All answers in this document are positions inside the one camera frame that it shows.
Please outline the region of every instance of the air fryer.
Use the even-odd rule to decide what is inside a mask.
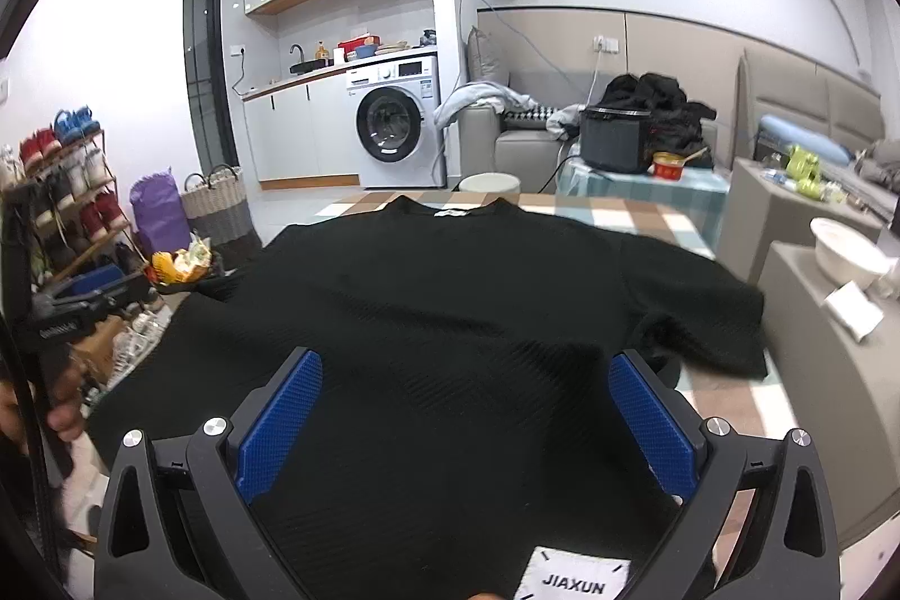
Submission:
[[[653,160],[650,113],[587,107],[582,113],[582,159],[595,169],[646,173]]]

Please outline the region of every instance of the kitchen backsplash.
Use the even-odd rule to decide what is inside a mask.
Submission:
[[[338,42],[359,35],[364,29],[381,37],[381,44],[406,41],[417,46],[424,29],[435,27],[432,0],[313,0],[291,8],[278,16],[278,52],[282,77],[298,55],[289,54],[292,44],[303,46],[306,59],[312,59],[318,41],[331,52]]]

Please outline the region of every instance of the blue shoe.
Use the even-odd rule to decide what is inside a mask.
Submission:
[[[81,127],[75,122],[75,115],[68,110],[60,110],[53,120],[53,134],[62,145],[71,145],[81,138]]]
[[[87,105],[80,107],[72,115],[75,117],[75,125],[81,130],[83,136],[90,136],[100,130],[100,122],[93,119],[93,112]]]

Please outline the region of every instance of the red container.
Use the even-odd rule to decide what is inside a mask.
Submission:
[[[679,182],[684,170],[684,159],[672,154],[654,155],[654,176],[669,182]]]
[[[367,34],[365,37],[357,37],[356,39],[351,39],[349,42],[341,42],[337,46],[343,49],[344,55],[347,56],[351,52],[353,52],[354,49],[357,48],[357,46],[366,44],[366,39],[368,39],[369,37],[372,37],[372,39],[375,40],[372,42],[372,44],[381,44],[381,37],[373,37],[371,34]]]

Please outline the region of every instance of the black t-shirt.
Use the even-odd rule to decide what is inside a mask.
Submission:
[[[759,375],[761,315],[759,291],[664,242],[404,197],[289,227],[188,297],[89,429],[107,461],[132,427],[190,434],[309,346],[321,396],[251,508],[313,596],[511,597],[534,546],[636,569],[672,520],[609,358],[661,344]]]

